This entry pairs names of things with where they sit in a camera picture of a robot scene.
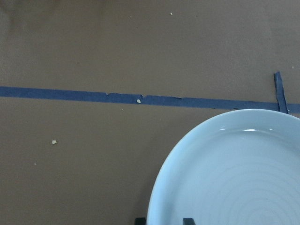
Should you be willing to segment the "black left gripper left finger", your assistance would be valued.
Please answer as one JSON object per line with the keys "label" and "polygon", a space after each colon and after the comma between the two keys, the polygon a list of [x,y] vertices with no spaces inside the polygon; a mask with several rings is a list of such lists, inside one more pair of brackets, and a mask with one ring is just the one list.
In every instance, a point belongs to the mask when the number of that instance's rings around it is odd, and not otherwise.
{"label": "black left gripper left finger", "polygon": [[146,218],[145,217],[135,218],[135,225],[146,225]]}

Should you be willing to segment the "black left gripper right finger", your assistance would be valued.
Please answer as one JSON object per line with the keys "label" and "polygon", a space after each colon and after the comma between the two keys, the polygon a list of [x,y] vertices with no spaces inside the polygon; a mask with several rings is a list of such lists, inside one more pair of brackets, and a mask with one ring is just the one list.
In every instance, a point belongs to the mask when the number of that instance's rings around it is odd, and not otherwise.
{"label": "black left gripper right finger", "polygon": [[193,218],[183,218],[183,225],[195,225],[195,221]]}

